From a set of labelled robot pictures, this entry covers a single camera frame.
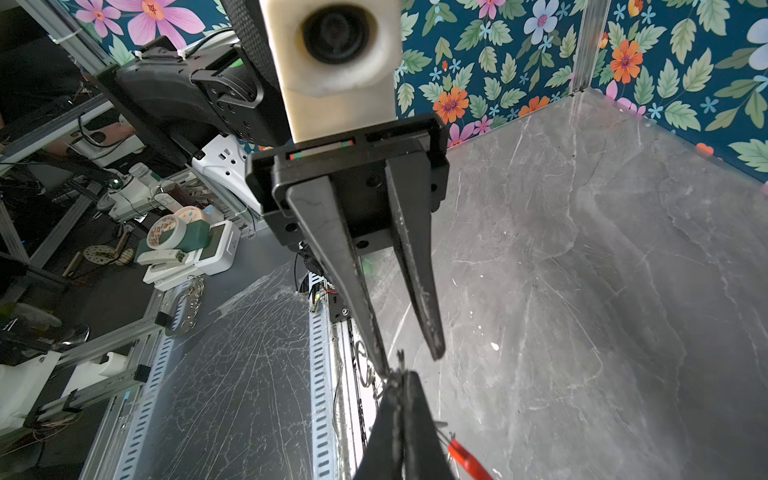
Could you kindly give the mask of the large keyring with red grip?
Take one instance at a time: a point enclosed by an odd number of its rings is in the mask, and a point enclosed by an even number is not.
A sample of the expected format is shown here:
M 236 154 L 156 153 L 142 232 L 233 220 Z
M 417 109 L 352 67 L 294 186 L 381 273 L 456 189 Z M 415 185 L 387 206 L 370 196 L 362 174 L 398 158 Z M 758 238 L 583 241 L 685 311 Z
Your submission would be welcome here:
M 437 429 L 438 437 L 447 448 L 448 455 L 470 476 L 471 479 L 493 479 L 481 462 L 466 447 L 464 447 L 453 434 L 450 434 L 447 431 L 448 424 L 446 422 L 436 420 L 435 427 Z

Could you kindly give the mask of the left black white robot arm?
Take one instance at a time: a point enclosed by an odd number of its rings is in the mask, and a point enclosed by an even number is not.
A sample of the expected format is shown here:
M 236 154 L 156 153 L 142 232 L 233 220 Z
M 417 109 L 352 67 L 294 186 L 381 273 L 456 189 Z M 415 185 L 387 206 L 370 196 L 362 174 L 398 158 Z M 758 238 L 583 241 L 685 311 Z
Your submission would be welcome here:
M 423 114 L 297 144 L 279 92 L 239 45 L 182 56 L 167 38 L 97 78 L 142 138 L 254 201 L 278 241 L 340 292 L 379 374 L 389 364 L 360 259 L 392 248 L 434 359 L 446 343 L 431 216 L 446 195 L 448 129 Z

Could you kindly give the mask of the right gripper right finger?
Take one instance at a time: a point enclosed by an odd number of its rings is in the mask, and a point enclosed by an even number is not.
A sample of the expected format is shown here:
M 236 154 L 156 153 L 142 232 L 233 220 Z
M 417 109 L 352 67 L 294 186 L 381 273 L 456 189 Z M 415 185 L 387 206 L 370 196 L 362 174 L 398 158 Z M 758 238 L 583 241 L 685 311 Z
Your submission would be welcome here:
M 416 372 L 403 377 L 403 460 L 406 479 L 453 479 Z

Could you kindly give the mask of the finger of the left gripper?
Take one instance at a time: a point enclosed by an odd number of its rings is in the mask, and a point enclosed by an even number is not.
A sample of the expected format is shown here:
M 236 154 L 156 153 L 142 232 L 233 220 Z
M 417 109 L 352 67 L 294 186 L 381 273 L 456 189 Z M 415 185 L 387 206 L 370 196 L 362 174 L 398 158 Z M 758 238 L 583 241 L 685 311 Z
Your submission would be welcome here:
M 431 257 L 431 164 L 424 153 L 385 165 L 392 243 L 411 304 L 434 360 L 446 350 Z
M 375 310 L 331 180 L 324 176 L 287 189 L 286 201 L 313 253 L 344 297 L 368 359 L 382 378 L 390 373 Z

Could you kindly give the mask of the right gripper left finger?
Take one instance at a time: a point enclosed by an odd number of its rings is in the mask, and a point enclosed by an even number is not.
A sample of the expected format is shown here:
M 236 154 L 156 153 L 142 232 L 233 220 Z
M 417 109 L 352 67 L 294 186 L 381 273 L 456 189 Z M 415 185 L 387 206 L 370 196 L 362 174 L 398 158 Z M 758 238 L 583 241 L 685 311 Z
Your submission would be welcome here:
M 396 373 L 383 390 L 376 419 L 354 480 L 404 478 L 405 374 Z

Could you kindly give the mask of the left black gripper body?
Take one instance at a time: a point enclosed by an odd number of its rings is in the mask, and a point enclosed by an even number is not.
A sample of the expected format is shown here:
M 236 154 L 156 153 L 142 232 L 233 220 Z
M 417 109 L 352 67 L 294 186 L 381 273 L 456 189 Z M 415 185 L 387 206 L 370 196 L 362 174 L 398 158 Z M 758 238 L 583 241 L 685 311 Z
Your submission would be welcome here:
M 446 196 L 448 133 L 431 113 L 277 147 L 249 155 L 245 180 L 274 236 L 295 251 L 305 235 L 288 205 L 287 190 L 327 176 L 358 249 L 376 251 L 391 245 L 386 161 L 406 156 L 430 167 L 424 190 L 435 212 Z

